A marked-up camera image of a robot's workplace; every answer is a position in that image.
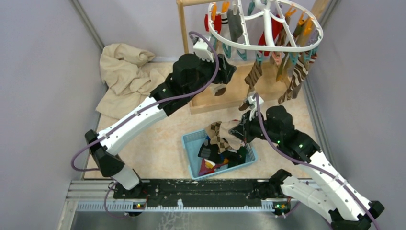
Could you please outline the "grey red reindeer sock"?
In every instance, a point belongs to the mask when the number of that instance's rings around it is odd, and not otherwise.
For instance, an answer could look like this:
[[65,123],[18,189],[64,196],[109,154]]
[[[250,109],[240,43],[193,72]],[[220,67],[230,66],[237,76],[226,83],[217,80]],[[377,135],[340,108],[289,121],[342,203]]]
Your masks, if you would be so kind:
[[222,122],[219,128],[219,137],[225,139],[229,146],[235,150],[240,149],[243,146],[243,142],[236,136],[232,135],[230,131],[237,127],[239,124],[238,120],[230,120]]

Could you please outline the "black blue white sock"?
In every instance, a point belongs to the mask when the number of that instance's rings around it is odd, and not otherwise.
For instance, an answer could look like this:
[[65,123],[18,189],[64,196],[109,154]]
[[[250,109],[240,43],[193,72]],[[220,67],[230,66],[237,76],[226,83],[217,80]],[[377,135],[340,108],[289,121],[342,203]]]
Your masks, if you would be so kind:
[[198,157],[212,161],[215,164],[222,164],[226,159],[224,153],[219,152],[218,144],[212,144],[211,139],[206,136],[198,151]]

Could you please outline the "maroon pink sock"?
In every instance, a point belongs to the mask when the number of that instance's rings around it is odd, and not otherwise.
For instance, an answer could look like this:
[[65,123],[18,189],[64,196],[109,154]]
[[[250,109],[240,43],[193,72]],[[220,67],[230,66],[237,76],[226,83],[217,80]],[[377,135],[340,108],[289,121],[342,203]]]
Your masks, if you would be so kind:
[[201,167],[198,172],[198,176],[204,176],[204,175],[214,173],[218,169],[220,169],[222,166],[223,166],[223,164],[215,164],[214,162],[212,162],[210,160],[202,159]]

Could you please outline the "light blue plastic basket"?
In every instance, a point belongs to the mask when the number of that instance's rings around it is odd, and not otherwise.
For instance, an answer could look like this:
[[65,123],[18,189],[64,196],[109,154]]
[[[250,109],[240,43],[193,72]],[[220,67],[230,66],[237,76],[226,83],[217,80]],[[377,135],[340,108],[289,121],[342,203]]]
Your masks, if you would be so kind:
[[252,147],[252,145],[247,144],[246,149],[246,160],[245,163],[230,167],[224,165],[216,169],[213,173],[209,173],[206,175],[199,175],[199,171],[201,168],[202,164],[202,158],[198,157],[198,152],[199,149],[203,143],[203,141],[206,139],[206,132],[204,129],[200,129],[198,131],[194,131],[188,134],[185,134],[181,137],[181,142],[182,142],[182,147],[183,150],[187,156],[188,159],[188,170],[190,177],[195,180],[195,181],[200,181],[203,179],[207,179],[213,176],[217,176],[220,174],[224,174],[227,172],[231,172],[236,169],[248,167],[255,163],[258,160],[258,155],[256,153],[256,150]]

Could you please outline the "brown green argyle sock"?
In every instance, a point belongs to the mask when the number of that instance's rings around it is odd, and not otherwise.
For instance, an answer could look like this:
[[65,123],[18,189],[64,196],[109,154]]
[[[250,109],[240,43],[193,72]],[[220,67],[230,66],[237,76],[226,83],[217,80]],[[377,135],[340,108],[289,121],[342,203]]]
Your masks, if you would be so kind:
[[207,136],[210,139],[210,144],[218,147],[218,154],[227,151],[230,147],[228,141],[225,138],[220,137],[221,123],[221,121],[213,122],[204,128]]

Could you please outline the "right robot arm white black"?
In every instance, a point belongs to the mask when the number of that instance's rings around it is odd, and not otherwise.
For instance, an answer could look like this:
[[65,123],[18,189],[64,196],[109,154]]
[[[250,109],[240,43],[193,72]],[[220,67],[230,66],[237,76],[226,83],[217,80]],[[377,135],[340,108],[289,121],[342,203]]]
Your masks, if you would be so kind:
[[321,215],[334,230],[367,230],[378,227],[377,218],[384,211],[379,201],[358,193],[329,162],[320,146],[293,124],[285,107],[268,108],[265,114],[248,111],[229,133],[244,143],[259,138],[294,165],[305,171],[317,188],[280,169],[267,183],[262,183],[258,196],[291,197]]

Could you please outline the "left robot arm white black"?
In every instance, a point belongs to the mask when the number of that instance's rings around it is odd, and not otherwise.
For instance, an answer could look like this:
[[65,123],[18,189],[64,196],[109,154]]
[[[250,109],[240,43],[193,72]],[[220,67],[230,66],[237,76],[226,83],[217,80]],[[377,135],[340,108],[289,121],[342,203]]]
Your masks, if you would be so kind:
[[172,65],[172,72],[133,111],[104,131],[85,134],[87,149],[103,177],[111,177],[131,198],[144,191],[141,178],[119,157],[119,152],[136,136],[165,119],[212,84],[228,84],[237,67],[222,54],[206,61],[196,54],[184,54]]

